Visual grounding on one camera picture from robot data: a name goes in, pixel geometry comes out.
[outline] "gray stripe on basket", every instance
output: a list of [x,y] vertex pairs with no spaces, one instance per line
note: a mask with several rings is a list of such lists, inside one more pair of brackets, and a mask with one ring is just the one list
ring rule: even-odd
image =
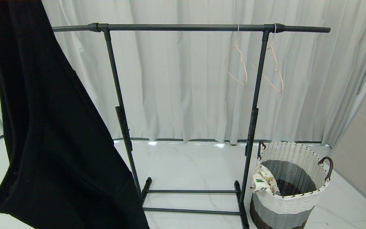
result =
[[252,194],[255,211],[264,223],[275,229],[292,229],[301,226],[308,218],[313,209],[298,214],[278,214],[264,207],[258,195]]
[[278,182],[282,196],[291,196],[317,190],[309,174],[297,164],[279,160],[267,160],[261,162],[261,164],[269,169],[276,181],[286,181],[287,184],[292,184],[299,190],[299,193],[295,193],[294,188],[292,189],[288,185],[281,187],[280,182]]

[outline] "wicker basket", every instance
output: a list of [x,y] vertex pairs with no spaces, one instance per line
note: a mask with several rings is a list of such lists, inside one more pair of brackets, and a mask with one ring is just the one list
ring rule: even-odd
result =
[[[324,168],[330,161],[329,172]],[[317,155],[302,144],[260,142],[258,165],[273,174],[282,196],[266,191],[252,195],[250,214],[258,229],[302,229],[321,193],[330,181],[333,161]]]

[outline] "black pants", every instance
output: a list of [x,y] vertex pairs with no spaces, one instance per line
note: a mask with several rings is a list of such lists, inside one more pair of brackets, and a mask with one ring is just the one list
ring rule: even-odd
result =
[[1,213],[39,229],[149,228],[39,0],[0,1],[0,96],[10,162]]

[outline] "white backdrop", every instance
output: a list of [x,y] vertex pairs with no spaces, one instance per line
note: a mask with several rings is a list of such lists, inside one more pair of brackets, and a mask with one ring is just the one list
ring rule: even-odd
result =
[[[274,49],[285,89],[262,80],[256,139],[323,141],[343,129],[366,67],[366,0],[45,0],[52,26],[110,24],[266,24],[327,26],[329,34],[283,32]],[[246,139],[260,32],[238,42],[248,84],[224,69],[236,32],[112,31],[132,137]],[[60,32],[58,42],[113,138],[121,137],[115,86],[102,33]],[[272,54],[264,74],[280,87]],[[233,53],[229,71],[244,81]]]

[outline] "vertical pole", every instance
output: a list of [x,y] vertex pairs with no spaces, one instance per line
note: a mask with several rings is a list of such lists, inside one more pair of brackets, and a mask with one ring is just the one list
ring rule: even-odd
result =
[[257,117],[258,117],[257,103],[258,103],[259,90],[260,90],[260,86],[261,86],[263,63],[265,61],[266,46],[268,44],[269,33],[270,33],[269,30],[265,30],[263,32],[263,37],[262,37],[262,47],[261,47],[260,61],[259,61],[259,65],[258,65],[257,82],[255,85],[254,101],[252,103],[252,112],[251,112],[251,120],[250,120],[249,130],[248,130],[247,147],[245,149],[246,150],[245,155],[247,156],[247,159],[245,160],[244,177],[242,178],[242,188],[241,188],[241,197],[240,197],[241,204],[244,204],[245,190],[247,189],[249,164],[251,162],[252,145],[254,142],[255,128],[256,128]]
[[141,187],[139,185],[138,175],[136,173],[135,163],[134,163],[133,157],[132,157],[132,142],[131,142],[131,138],[129,137],[128,123],[126,122],[124,102],[122,101],[121,86],[119,85],[117,67],[115,65],[115,57],[114,57],[114,51],[112,49],[111,35],[110,35],[108,28],[104,29],[103,32],[104,32],[104,37],[105,37],[105,41],[106,41],[106,45],[107,45],[107,49],[108,49],[108,56],[109,56],[109,61],[111,64],[112,75],[114,77],[115,89],[117,91],[119,106],[116,107],[116,111],[117,111],[118,121],[119,121],[119,125],[121,126],[122,138],[124,139],[126,153],[128,154],[129,164],[131,165],[131,171],[132,171],[132,176],[133,176],[133,179],[135,182],[135,186],[137,188],[139,198],[142,198]]

